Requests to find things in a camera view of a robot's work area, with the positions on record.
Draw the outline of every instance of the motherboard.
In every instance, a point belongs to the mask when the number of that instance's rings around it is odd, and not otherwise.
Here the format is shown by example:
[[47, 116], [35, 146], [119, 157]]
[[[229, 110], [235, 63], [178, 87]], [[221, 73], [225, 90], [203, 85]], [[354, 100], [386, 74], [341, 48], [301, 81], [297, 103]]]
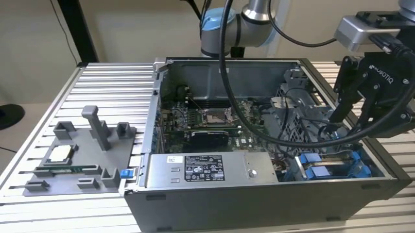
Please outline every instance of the motherboard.
[[[259, 105], [239, 101], [250, 122], [267, 133]], [[265, 152], [262, 140], [245, 129], [227, 101], [194, 100], [177, 102], [163, 109], [166, 153], [242, 151]]]

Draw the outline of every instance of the white label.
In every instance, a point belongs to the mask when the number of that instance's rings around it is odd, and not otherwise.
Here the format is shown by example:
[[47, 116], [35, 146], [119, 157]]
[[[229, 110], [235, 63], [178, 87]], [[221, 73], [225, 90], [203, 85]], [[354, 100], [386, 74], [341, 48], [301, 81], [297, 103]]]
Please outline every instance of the white label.
[[169, 164], [182, 164], [183, 163], [183, 156], [169, 156], [167, 157]]

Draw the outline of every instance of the black cable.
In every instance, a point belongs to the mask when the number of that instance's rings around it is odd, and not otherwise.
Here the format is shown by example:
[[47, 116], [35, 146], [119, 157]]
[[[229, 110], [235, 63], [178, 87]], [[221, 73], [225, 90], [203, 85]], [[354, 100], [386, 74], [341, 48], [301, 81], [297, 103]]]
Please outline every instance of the black cable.
[[195, 0], [183, 0], [183, 1], [187, 1], [189, 5], [193, 7], [194, 12], [195, 12], [195, 14], [201, 20], [202, 15], [201, 15], [201, 11], [199, 11], [198, 5], [195, 3]]
[[[290, 115], [290, 108], [289, 108], [289, 102], [287, 102], [287, 98], [285, 98], [285, 102], [286, 102], [286, 113], [285, 113], [285, 120], [283, 120], [283, 124], [282, 124], [282, 127], [281, 127], [281, 131], [279, 131], [279, 134], [278, 134], [278, 139], [281, 139], [281, 137], [283, 136], [283, 134], [285, 134], [285, 131], [286, 131], [286, 128], [287, 128], [287, 123], [289, 123], [289, 115]], [[279, 144], [277, 144], [277, 149], [279, 150], [279, 152], [282, 152], [283, 153], [283, 155], [286, 156], [286, 157], [291, 157], [290, 156], [290, 154], [289, 154], [289, 152], [287, 151], [285, 151], [282, 148], [281, 148], [281, 146], [279, 146]]]
[[323, 133], [323, 130], [326, 129], [326, 125], [323, 125], [322, 127], [319, 127], [319, 132], [318, 132], [318, 141], [323, 141], [323, 137], [322, 137], [322, 133]]
[[202, 17], [199, 22], [199, 37], [202, 37], [202, 29], [203, 29], [203, 22], [207, 15], [207, 11], [210, 8], [210, 5], [213, 4], [213, 0], [205, 0], [203, 7], [202, 7]]
[[339, 123], [333, 123], [333, 122], [330, 122], [327, 120], [311, 119], [311, 118], [307, 118], [307, 117], [301, 117], [301, 120], [307, 120], [307, 121], [311, 121], [311, 122], [319, 122], [319, 123], [323, 123], [326, 125], [339, 126]]
[[377, 131], [378, 128], [382, 127], [382, 125], [385, 123], [387, 123], [387, 121], [390, 121], [390, 119], [394, 117], [394, 115], [406, 107], [408, 103], [414, 98], [415, 80], [414, 80], [413, 76], [415, 75], [415, 54], [412, 51], [404, 51], [400, 53], [401, 57], [406, 58], [408, 61], [412, 63], [412, 66], [409, 66], [413, 69], [412, 70], [410, 84], [409, 84], [406, 92], [404, 93], [404, 95], [400, 98], [400, 102], [397, 103], [397, 105], [393, 106], [393, 109], [389, 111], [389, 113], [377, 122], [374, 122], [367, 128], [365, 128], [363, 130], [361, 130], [359, 132], [357, 132], [353, 135], [347, 135], [342, 138], [338, 138], [335, 140], [329, 140], [325, 142], [303, 143], [303, 142], [293, 142], [293, 141], [279, 140], [279, 139], [269, 136], [267, 134], [265, 134], [262, 131], [259, 131], [254, 127], [254, 125], [249, 122], [249, 120], [246, 119], [246, 117], [245, 117], [245, 115], [243, 115], [243, 113], [238, 107], [238, 102], [237, 102], [235, 95], [234, 95], [234, 92], [231, 89], [229, 73], [227, 73], [227, 64], [226, 64], [226, 37], [227, 37], [227, 18], [230, 16], [233, 2], [234, 2], [233, 0], [226, 1], [225, 11], [223, 11], [222, 21], [221, 21], [219, 68], [221, 68], [221, 76], [222, 76], [225, 89], [227, 91], [227, 96], [229, 96], [234, 111], [235, 111], [237, 115], [239, 116], [241, 122], [243, 123], [246, 128], [258, 137], [261, 137], [262, 139], [265, 139], [273, 143], [281, 144], [282, 146], [287, 146], [287, 147], [310, 148], [310, 149], [330, 147], [330, 146], [338, 146], [342, 144], [355, 142], [355, 141], [361, 140], [363, 137], [366, 137], [370, 133]]
[[333, 42], [337, 41], [335, 38], [322, 42], [322, 43], [317, 43], [317, 44], [309, 44], [309, 43], [303, 43], [301, 41], [298, 41], [297, 39], [291, 38], [282, 30], [281, 28], [278, 27], [278, 25], [275, 24], [275, 21], [273, 20], [273, 14], [271, 14], [271, 0], [269, 0], [269, 18], [271, 19], [270, 22], [271, 22], [271, 25], [274, 27], [274, 29], [277, 30], [277, 32], [287, 39], [290, 40], [293, 43], [295, 43], [297, 45], [301, 45], [301, 46], [305, 46], [305, 47], [310, 47], [310, 48], [317, 48], [317, 47], [321, 47], [321, 46], [325, 46], [325, 45], [329, 45], [331, 44]]
[[50, 0], [50, 2], [51, 2], [51, 5], [53, 5], [53, 9], [54, 9], [55, 15], [57, 15], [57, 19], [58, 19], [58, 22], [59, 22], [59, 26], [61, 26], [61, 28], [63, 29], [63, 32], [65, 32], [65, 34], [66, 34], [67, 45], [69, 45], [69, 48], [70, 48], [70, 51], [71, 51], [71, 54], [73, 54], [73, 57], [74, 57], [74, 60], [75, 60], [75, 64], [78, 65], [78, 61], [77, 61], [77, 58], [75, 58], [75, 55], [74, 55], [74, 51], [73, 51], [73, 48], [71, 48], [71, 44], [70, 44], [69, 34], [67, 34], [67, 32], [66, 32], [63, 23], [61, 22], [61, 19], [59, 19], [58, 13], [57, 13], [57, 9], [55, 9], [55, 5], [54, 5], [53, 0]]
[[9, 149], [9, 148], [5, 148], [5, 147], [0, 147], [0, 149], [3, 149], [3, 150], [9, 150], [10, 152], [14, 152], [14, 153], [18, 153], [18, 151], [15, 151], [15, 150], [11, 150], [11, 149]]

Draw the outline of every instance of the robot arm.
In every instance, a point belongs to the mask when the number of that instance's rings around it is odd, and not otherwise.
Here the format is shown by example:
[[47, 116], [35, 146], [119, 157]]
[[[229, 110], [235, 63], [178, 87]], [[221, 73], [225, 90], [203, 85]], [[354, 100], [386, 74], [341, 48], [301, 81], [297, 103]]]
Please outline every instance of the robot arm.
[[[269, 0], [250, 0], [239, 15], [231, 10], [231, 2], [227, 0], [225, 9], [217, 10], [222, 17], [215, 14], [205, 17], [202, 52], [207, 56], [219, 57], [222, 78], [233, 103], [225, 62], [231, 46], [259, 46], [270, 36], [271, 26], [285, 38], [289, 36], [277, 25], [271, 25], [270, 20], [274, 17], [267, 11]], [[366, 136], [393, 137], [415, 128], [415, 1], [401, 0], [400, 5], [400, 12], [359, 12], [357, 16], [345, 17], [335, 39], [325, 43], [306, 44], [291, 39], [294, 43], [307, 47], [318, 47], [338, 40], [350, 51], [366, 52], [365, 58], [345, 58], [335, 84], [339, 98], [338, 107], [330, 117], [334, 124], [326, 128], [329, 133], [337, 130], [335, 123], [345, 120], [354, 104], [365, 99], [357, 126], [347, 137], [326, 143], [290, 143], [257, 132], [239, 113], [238, 116], [253, 133], [274, 143], [311, 148], [339, 145]]]
[[[226, 54], [231, 47], [258, 47], [273, 35], [273, 26], [267, 13], [269, 0], [250, 0], [239, 14], [230, 12], [227, 25]], [[223, 8], [207, 11], [202, 22], [202, 54], [207, 57], [219, 55], [219, 28]]]
[[[353, 132], [377, 122], [401, 101], [402, 93], [414, 82], [413, 62], [404, 54], [415, 49], [415, 1], [401, 0], [401, 11], [359, 12], [346, 16], [335, 38], [350, 51], [366, 52], [365, 57], [345, 57], [335, 92], [338, 107], [330, 121], [342, 122], [353, 105], [365, 99], [362, 114]], [[369, 136], [393, 137], [415, 128], [415, 102], [394, 113], [393, 118]]]

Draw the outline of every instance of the metal case panel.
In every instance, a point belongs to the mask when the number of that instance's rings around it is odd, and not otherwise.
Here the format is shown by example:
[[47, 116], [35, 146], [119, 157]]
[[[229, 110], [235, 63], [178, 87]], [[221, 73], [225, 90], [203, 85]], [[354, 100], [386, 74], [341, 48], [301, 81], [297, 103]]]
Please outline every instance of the metal case panel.
[[125, 196], [143, 232], [249, 228], [349, 219], [397, 180], [137, 192]]

